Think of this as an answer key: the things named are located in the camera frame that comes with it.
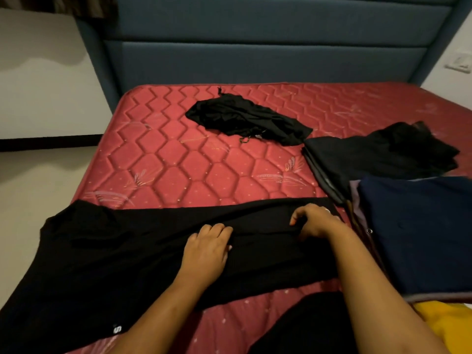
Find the person's left arm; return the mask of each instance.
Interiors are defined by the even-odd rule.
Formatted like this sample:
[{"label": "person's left arm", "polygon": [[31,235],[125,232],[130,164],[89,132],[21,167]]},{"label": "person's left arm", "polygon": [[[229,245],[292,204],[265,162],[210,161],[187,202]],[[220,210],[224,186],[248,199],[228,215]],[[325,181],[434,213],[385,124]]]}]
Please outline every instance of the person's left arm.
[{"label": "person's left arm", "polygon": [[165,354],[207,287],[225,267],[233,229],[205,225],[188,238],[182,266],[167,290],[121,335],[109,354]]}]

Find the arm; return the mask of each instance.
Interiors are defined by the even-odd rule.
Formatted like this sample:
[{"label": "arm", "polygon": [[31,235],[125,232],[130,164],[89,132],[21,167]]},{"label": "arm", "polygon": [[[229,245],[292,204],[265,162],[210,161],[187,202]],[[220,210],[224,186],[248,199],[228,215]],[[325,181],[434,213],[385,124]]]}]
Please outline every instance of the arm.
[{"label": "arm", "polygon": [[205,289],[225,267],[233,229],[205,225],[189,237],[174,282],[123,334],[109,354],[164,354]]},{"label": "arm", "polygon": [[300,233],[301,239],[326,237],[331,243],[359,353],[449,353],[393,288],[348,226],[314,204],[295,210],[290,224],[303,216],[307,222]]}]

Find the folded navy blue shirt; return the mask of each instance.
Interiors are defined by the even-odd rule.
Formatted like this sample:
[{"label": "folded navy blue shirt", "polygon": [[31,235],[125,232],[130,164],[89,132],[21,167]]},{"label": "folded navy blue shirt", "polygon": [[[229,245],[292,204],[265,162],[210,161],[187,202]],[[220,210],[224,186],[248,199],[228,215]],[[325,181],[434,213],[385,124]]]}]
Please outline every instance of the folded navy blue shirt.
[{"label": "folded navy blue shirt", "polygon": [[365,177],[359,192],[401,294],[472,291],[471,180]]}]

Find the floor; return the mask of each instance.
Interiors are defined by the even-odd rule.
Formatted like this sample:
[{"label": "floor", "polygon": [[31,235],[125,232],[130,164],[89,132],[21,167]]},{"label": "floor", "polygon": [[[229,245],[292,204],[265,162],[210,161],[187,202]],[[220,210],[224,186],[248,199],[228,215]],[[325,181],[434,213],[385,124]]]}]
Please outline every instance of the floor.
[{"label": "floor", "polygon": [[0,153],[0,308],[31,264],[45,219],[68,206],[95,150]]}]

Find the white switch plate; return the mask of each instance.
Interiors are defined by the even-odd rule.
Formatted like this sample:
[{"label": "white switch plate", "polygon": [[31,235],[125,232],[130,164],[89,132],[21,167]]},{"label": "white switch plate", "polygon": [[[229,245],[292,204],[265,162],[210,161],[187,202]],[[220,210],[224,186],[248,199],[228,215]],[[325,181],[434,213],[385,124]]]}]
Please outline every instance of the white switch plate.
[{"label": "white switch plate", "polygon": [[445,67],[464,73],[470,73],[472,72],[472,54],[455,52]]}]

